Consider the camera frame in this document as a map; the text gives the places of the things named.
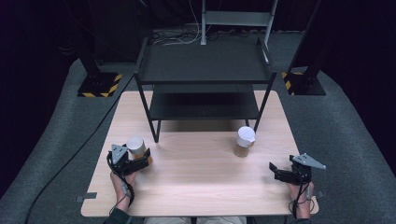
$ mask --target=wrist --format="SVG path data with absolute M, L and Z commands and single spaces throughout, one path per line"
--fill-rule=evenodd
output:
M 118 200 L 117 200 L 118 203 L 117 203 L 116 207 L 118 209 L 120 209 L 121 211 L 127 213 L 130 200 L 131 200 L 131 198 L 129 197 L 129 195 L 123 195 L 120 198 L 118 197 Z
M 297 218 L 311 218 L 311 201 L 298 203 L 296 208 Z

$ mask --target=light stand base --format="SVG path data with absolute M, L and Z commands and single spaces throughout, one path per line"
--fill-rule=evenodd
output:
M 122 75 L 117 73 L 100 73 L 99 77 L 87 76 L 78 89 L 81 97 L 110 97 L 116 91 Z
M 303 73 L 282 72 L 289 95 L 326 95 L 316 77 L 309 78 Z

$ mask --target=metal frame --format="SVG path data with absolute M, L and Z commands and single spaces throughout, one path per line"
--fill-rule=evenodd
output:
M 274 0 L 270 12 L 234 12 L 234 11 L 206 11 L 206 0 L 202 1 L 202 37 L 201 45 L 206 45 L 206 25 L 246 25 L 266 26 L 264 43 L 268 46 L 268 38 L 274 22 L 277 0 Z
M 136 67 L 135 67 L 135 70 L 134 70 L 134 78 L 136 80 L 136 85 L 137 85 L 137 88 L 139 90 L 140 97 L 142 99 L 142 103 L 143 103 L 143 107 L 144 107 L 145 112 L 146 112 L 146 116 L 148 118 L 148 124 L 149 124 L 150 130 L 151 130 L 152 136 L 154 138 L 154 141 L 156 143 L 158 143 L 159 139 L 160 139 L 161 120 L 160 119 L 152 119 L 152 117 L 150 115 L 150 112 L 149 112 L 149 105 L 147 103 L 147 99 L 146 99 L 146 96 L 144 94 L 143 87 L 142 87 L 141 80 L 140 80 L 140 76 L 139 76 L 139 71 L 141 70 L 141 66 L 142 66 L 143 60 L 145 58 L 147 45 L 148 45 L 148 39 L 145 38 L 144 41 L 143 41 L 143 44 L 142 44 L 142 48 L 141 48 L 141 50 L 139 52 L 138 59 L 136 61 Z M 267 88 L 266 88 L 264 97 L 262 99 L 262 105 L 260 106 L 259 114 L 258 114 L 258 116 L 256 118 L 256 122 L 255 122 L 255 125 L 254 125 L 254 128 L 253 128 L 253 130 L 255 132 L 257 132 L 257 129 L 259 127 L 259 123 L 260 123 L 260 120 L 262 118 L 262 112 L 263 112 L 263 110 L 265 108 L 266 102 L 267 102 L 269 94 L 270 94 L 270 90 L 272 89 L 274 80 L 276 78 L 276 72 L 272 72 L 272 68 L 271 68 L 272 60 L 269 57 L 268 49 L 262 43 L 262 41 L 261 41 L 261 39 L 259 37 L 258 37 L 258 40 L 257 40 L 257 45 L 260 45 L 261 48 L 262 48 L 262 59 L 268 65 L 267 68 L 268 68 L 268 72 L 271 73 L 271 77 L 270 77 L 269 80 L 267 80 L 267 81 L 262 83 L 264 85 L 266 84 Z M 155 127 L 154 127 L 154 124 L 153 124 L 154 120 L 158 121 L 156 130 L 155 130 Z M 249 126 L 248 119 L 245 119 L 245 122 L 246 122 L 246 125 Z

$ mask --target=dark background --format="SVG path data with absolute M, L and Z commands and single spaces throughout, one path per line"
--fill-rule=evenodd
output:
M 67 1 L 92 58 L 104 62 L 134 62 L 142 36 L 151 29 L 193 22 L 188 1 L 143 2 L 147 7 L 134 0 L 116 4 L 109 0 Z M 200 20 L 201 1 L 191 2 Z M 316 2 L 280 0 L 273 30 L 305 30 Z M 218 5 L 219 1 L 208 1 L 207 8 L 217 9 Z M 221 10 L 260 11 L 270 6 L 270 1 L 224 1 Z M 334 3 L 331 7 L 332 13 L 318 20 L 318 27 L 340 25 L 329 23 L 329 18 L 339 16 L 336 13 L 339 6 Z M 395 143 L 392 128 L 396 112 L 392 103 L 395 81 L 391 74 L 395 74 L 396 62 L 396 44 L 392 41 L 396 39 L 396 20 L 392 8 L 395 7 L 390 0 L 365 1 L 359 7 L 349 8 L 343 33 L 334 39 L 337 48 L 325 55 L 322 67 L 344 89 L 389 164 L 395 160 L 390 155 Z M 78 56 L 76 46 L 68 38 L 70 29 L 59 1 L 1 1 L 0 15 L 0 195 L 3 195 L 44 132 L 68 69 Z M 312 63 L 306 55 L 316 55 L 320 38 L 328 31 L 319 33 L 315 27 L 310 30 L 313 37 L 306 36 L 307 47 L 301 48 L 299 65 Z

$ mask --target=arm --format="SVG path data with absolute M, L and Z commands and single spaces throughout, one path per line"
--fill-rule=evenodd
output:
M 290 183 L 287 183 L 287 185 L 289 187 L 290 197 L 294 201 L 298 197 L 300 186 L 293 185 Z M 297 210 L 296 210 L 297 219 L 291 223 L 293 223 L 293 224 L 297 224 L 297 223 L 310 224 L 311 223 L 311 220 L 310 220 L 310 218 L 311 218 L 311 201 L 310 201 L 310 199 L 311 199 L 313 191 L 314 191 L 314 184 L 311 182 L 311 183 L 309 183 L 309 192 L 311 192 L 311 193 L 310 193 L 310 195 L 308 195 L 308 197 L 307 197 L 308 190 L 305 190 L 302 193 L 302 195 L 299 198 L 299 201 L 298 201 L 299 204 L 298 204 Z
M 130 183 L 132 186 L 134 185 L 134 179 L 137 176 L 137 172 L 132 173 L 131 175 L 125 176 L 125 179 L 128 183 Z M 122 189 L 122 183 L 121 180 L 114 175 L 113 173 L 110 174 L 110 179 L 111 182 L 113 183 L 114 190 L 116 191 L 116 199 L 117 199 L 117 205 L 114 208 L 114 210 L 111 212 L 110 217 L 106 221 L 106 224 L 123 224 L 127 223 L 130 217 L 128 216 L 128 205 L 130 198 L 128 195 L 131 194 L 129 190 L 127 190 L 127 194 L 124 194 L 124 191 Z

